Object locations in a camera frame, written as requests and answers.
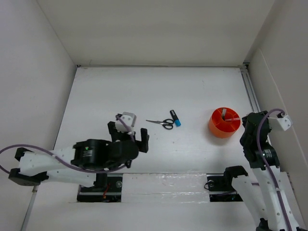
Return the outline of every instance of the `orange container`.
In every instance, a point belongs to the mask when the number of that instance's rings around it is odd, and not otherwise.
[[[240,118],[235,111],[228,107],[221,107],[216,109],[208,122],[208,128],[213,133],[213,135],[218,138],[228,138],[232,136],[241,125],[241,120],[224,121],[221,117],[222,109],[224,108],[227,109],[225,119]]]

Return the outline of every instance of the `black scissor handle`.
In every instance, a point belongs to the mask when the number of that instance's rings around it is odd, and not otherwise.
[[[173,119],[165,119],[163,122],[168,124],[163,124],[163,127],[167,130],[173,129],[174,120]]]

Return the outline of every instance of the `purple cable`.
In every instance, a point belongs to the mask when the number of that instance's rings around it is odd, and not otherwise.
[[[271,178],[272,178],[272,180],[274,182],[275,188],[279,189],[279,185],[278,185],[277,179],[275,178],[275,175],[274,175],[273,171],[271,170],[270,165],[268,164],[266,158],[263,156],[263,152],[262,152],[262,148],[261,148],[261,144],[260,144],[260,133],[261,133],[262,125],[264,124],[265,120],[269,117],[269,115],[272,114],[273,112],[276,112],[276,111],[282,112],[282,114],[285,115],[284,110],[279,109],[279,108],[275,108],[275,109],[272,109],[269,112],[267,112],[267,114],[260,121],[260,124],[259,124],[258,129],[257,129],[257,146],[258,146],[258,150],[259,150],[259,153],[261,155],[261,158],[264,161],[267,169],[269,170],[269,174],[270,174],[270,176],[271,176]],[[286,223],[286,225],[288,227],[288,231],[292,231],[292,226],[291,226],[291,223],[289,221],[287,211],[286,211],[286,209],[284,207],[284,203],[283,203],[283,199],[282,199],[282,196],[281,196],[281,192],[279,190],[277,191],[277,196],[278,196],[279,204],[280,204],[280,207],[281,207],[281,210],[282,210],[282,213],[283,213],[283,217],[284,217],[285,223]]]
[[[125,129],[127,130],[127,132],[130,133],[129,136],[130,136],[131,141],[135,142],[135,139],[134,139],[134,136],[133,136],[133,132],[131,131],[130,127],[127,126],[126,123],[125,123],[118,115],[116,115],[115,117],[116,117],[116,119],[117,119],[118,121],[121,122],[121,124],[123,124],[123,126],[125,127]]]

